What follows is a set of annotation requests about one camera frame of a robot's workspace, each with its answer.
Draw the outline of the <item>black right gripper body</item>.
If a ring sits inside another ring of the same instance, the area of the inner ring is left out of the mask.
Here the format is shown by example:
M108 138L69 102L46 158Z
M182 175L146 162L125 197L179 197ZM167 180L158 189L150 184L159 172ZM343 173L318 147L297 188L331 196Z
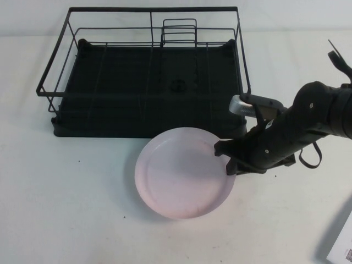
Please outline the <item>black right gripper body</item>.
M272 125L257 125L244 139L244 154L233 157L240 163L237 174L264 173L280 166L300 149L300 114L289 109L273 120Z

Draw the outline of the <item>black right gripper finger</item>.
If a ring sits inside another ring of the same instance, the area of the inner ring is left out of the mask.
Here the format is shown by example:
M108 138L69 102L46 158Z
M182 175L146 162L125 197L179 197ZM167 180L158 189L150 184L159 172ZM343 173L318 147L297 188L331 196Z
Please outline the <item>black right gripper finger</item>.
M238 171L240 171L240 163L235 158L230 158L226 165L226 174L237 175Z
M217 157L221 155L226 155L228 157L242 157L244 152L243 138L219 140L214 144L214 154Z

